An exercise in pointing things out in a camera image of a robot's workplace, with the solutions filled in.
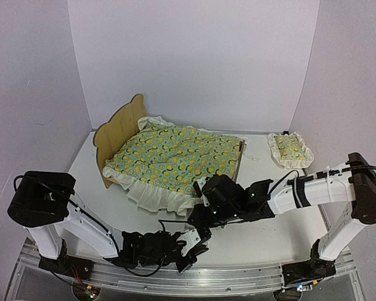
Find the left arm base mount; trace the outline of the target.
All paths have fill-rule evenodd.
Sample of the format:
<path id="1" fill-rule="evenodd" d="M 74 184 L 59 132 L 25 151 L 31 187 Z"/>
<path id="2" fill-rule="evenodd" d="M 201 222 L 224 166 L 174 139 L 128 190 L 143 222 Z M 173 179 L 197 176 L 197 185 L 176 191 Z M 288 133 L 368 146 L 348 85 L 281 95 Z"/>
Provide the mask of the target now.
<path id="1" fill-rule="evenodd" d="M 61 240 L 58 257 L 49 258 L 42 254 L 40 248 L 38 267 L 55 275 L 73 277 L 80 285 L 84 285 L 84 280 L 89 280 L 93 271 L 94 262 L 86 258 L 70 256 L 64 239 Z"/>

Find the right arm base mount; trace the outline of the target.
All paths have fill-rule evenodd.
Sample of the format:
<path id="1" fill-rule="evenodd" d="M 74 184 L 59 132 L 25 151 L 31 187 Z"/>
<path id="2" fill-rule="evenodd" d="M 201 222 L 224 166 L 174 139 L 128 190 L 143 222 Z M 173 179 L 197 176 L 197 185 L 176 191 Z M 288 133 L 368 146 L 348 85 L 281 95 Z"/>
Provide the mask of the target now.
<path id="1" fill-rule="evenodd" d="M 308 284 L 336 274 L 335 261 L 319 258 L 320 239 L 317 239 L 310 251 L 310 258 L 305 261 L 282 265 L 283 284 L 285 287 Z"/>

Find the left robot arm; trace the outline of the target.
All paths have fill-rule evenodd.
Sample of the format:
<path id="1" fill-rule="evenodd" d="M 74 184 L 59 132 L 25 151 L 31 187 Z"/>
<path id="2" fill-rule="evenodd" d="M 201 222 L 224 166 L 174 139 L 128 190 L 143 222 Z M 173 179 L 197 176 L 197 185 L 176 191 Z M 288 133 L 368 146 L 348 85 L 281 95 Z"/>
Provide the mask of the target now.
<path id="1" fill-rule="evenodd" d="M 76 258 L 67 254 L 58 228 L 67 230 L 92 247 L 105 261 L 135 272 L 138 266 L 154 266 L 151 277 L 171 263 L 178 272 L 188 270 L 208 248 L 209 228 L 170 233 L 165 220 L 155 233 L 126 232 L 111 227 L 90 210 L 75 191 L 75 178 L 65 172 L 28 171 L 13 180 L 14 196 L 9 217 L 26 228 L 38 246 L 40 265 L 50 272 L 65 271 Z"/>

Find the lemon print ruffled mattress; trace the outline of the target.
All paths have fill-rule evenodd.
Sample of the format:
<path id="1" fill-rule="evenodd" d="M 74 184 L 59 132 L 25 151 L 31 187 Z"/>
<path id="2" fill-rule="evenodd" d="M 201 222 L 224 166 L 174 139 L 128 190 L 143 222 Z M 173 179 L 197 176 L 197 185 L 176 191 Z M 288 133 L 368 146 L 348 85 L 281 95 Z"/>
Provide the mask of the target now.
<path id="1" fill-rule="evenodd" d="M 244 137 L 142 117 L 138 133 L 106 160 L 102 174 L 138 207 L 185 216 L 201 202 L 196 181 L 213 175 L 237 178 L 245 145 Z"/>

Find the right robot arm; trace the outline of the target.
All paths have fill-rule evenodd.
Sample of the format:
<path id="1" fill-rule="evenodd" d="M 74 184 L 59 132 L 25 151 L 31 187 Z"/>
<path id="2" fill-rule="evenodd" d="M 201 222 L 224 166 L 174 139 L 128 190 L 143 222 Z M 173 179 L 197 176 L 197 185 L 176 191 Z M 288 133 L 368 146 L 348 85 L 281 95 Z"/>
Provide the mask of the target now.
<path id="1" fill-rule="evenodd" d="M 194 184 L 202 203 L 194 206 L 188 223 L 215 228 L 229 223 L 274 218 L 294 209 L 345 203 L 345 209 L 328 233 L 316 241 L 316 257 L 334 261 L 366 226 L 376 224 L 376 166 L 361 154 L 324 171 L 281 179 L 262 180 L 243 188 L 229 177 L 212 176 Z"/>

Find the wooden pet bed frame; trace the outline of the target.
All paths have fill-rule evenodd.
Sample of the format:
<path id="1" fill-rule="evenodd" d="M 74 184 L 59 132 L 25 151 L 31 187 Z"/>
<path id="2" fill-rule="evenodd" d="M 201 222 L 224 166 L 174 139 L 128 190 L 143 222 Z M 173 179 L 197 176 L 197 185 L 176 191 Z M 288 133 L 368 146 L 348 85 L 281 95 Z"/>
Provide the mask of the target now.
<path id="1" fill-rule="evenodd" d="M 148 117 L 147 110 L 143 95 L 137 94 L 96 131 L 93 144 L 97 149 L 97 165 L 101 174 L 106 160 L 111 159 L 129 138 L 138 133 L 138 121 L 142 117 Z M 117 184 L 103 174 L 102 179 L 106 187 Z"/>

